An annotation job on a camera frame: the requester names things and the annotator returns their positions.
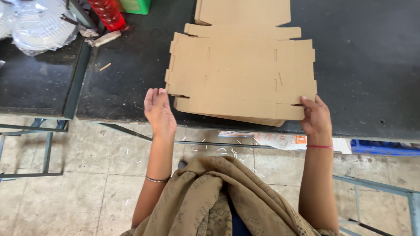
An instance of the bangle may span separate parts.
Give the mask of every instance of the bangle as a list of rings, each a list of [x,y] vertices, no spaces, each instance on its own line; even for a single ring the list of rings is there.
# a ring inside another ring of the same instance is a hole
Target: bangle
[[[149,178],[149,177],[146,175],[146,179],[148,179],[149,181],[152,181],[152,182],[167,182],[167,181],[169,181],[170,177],[169,177],[169,178],[167,178],[167,179],[165,179],[165,180],[157,180],[157,179],[152,179],[152,178]]]
[[[330,146],[316,146],[316,145],[306,145],[307,147],[319,147],[319,148],[329,148],[329,149],[334,149],[334,147],[330,147]]]

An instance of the clear plastic container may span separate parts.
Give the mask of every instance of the clear plastic container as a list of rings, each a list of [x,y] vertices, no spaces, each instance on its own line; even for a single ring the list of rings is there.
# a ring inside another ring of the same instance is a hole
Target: clear plastic container
[[[10,36],[9,19],[12,15],[12,6],[0,1],[0,40]]]
[[[124,28],[126,22],[113,0],[87,0],[103,24],[110,31]]]
[[[62,0],[21,1],[14,12],[13,42],[29,56],[69,44],[79,32],[75,25],[60,19],[61,14],[65,14],[76,20]]]

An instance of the red thread bracelet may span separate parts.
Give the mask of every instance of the red thread bracelet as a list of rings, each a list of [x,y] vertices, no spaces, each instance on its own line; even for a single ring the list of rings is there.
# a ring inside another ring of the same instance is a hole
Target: red thread bracelet
[[[319,147],[319,148],[329,148],[329,149],[334,149],[334,147],[330,147],[330,146],[316,146],[316,145],[306,145],[307,147]]]

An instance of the red bottle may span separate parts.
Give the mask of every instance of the red bottle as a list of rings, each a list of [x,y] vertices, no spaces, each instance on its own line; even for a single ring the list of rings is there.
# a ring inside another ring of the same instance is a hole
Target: red bottle
[[[114,0],[87,0],[103,24],[110,31],[124,28],[126,21],[118,10]]]

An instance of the right hand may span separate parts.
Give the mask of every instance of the right hand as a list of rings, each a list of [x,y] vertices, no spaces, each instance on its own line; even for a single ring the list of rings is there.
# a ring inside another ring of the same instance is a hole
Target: right hand
[[[174,139],[175,117],[171,112],[166,89],[149,89],[144,99],[144,114],[152,126],[153,138]]]
[[[303,131],[309,137],[331,137],[332,125],[330,111],[327,105],[315,95],[315,101],[302,96],[301,101],[305,105],[305,119],[300,121]]]

